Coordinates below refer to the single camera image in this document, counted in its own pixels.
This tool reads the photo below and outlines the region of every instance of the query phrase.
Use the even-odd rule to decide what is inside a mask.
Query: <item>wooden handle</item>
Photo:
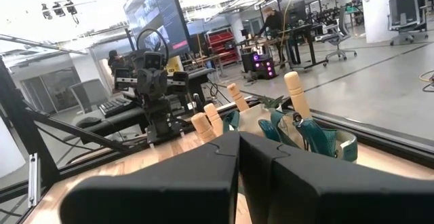
[[[294,109],[299,112],[303,118],[312,117],[298,73],[295,71],[287,73],[285,75],[285,83],[291,96]]]
[[[213,104],[208,104],[203,109],[205,109],[205,113],[211,121],[214,133],[216,136],[221,136],[223,134],[223,121],[220,118],[216,107]]]
[[[193,123],[199,138],[204,142],[208,143],[209,141],[216,138],[216,134],[206,119],[205,113],[197,113],[191,118],[191,123]]]
[[[228,86],[228,91],[231,94],[231,96],[232,96],[233,100],[235,101],[235,104],[237,105],[240,112],[249,109],[249,105],[244,100],[243,95],[241,95],[241,93],[240,93],[237,85],[235,85],[235,83],[232,83],[231,85]]]

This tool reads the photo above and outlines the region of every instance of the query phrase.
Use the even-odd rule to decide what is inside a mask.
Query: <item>green plant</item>
[[[259,101],[264,105],[266,109],[277,109],[279,105],[283,102],[283,96],[280,96],[276,99],[261,97],[259,98]]]

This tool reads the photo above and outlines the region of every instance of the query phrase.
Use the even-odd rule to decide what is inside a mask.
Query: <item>black table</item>
[[[291,69],[309,69],[311,67],[314,67],[319,64],[323,64],[323,66],[327,66],[328,60],[322,60],[317,62],[315,58],[315,50],[313,49],[313,41],[312,41],[312,24],[305,24],[296,28],[292,28],[288,30],[290,32],[292,41],[294,42],[294,49],[296,51],[296,60],[291,65]],[[309,51],[311,53],[311,59],[306,61],[310,62],[308,65],[303,65],[300,57],[300,51],[298,50],[297,45],[297,36],[304,35],[307,39],[307,42],[309,44]]]
[[[84,128],[84,130],[93,132],[100,136],[108,136],[137,124],[140,126],[142,133],[145,133],[144,129],[149,125],[146,117],[144,116],[144,110],[139,106],[108,118],[104,118],[104,115],[101,113],[101,111],[97,109],[90,113],[76,116],[71,124],[76,126],[79,121],[86,117],[95,117],[102,120],[95,126]],[[76,138],[75,135],[70,135],[65,137],[64,140],[69,141],[74,138]],[[83,138],[81,140],[83,141],[83,144],[89,143],[89,141],[86,141]]]

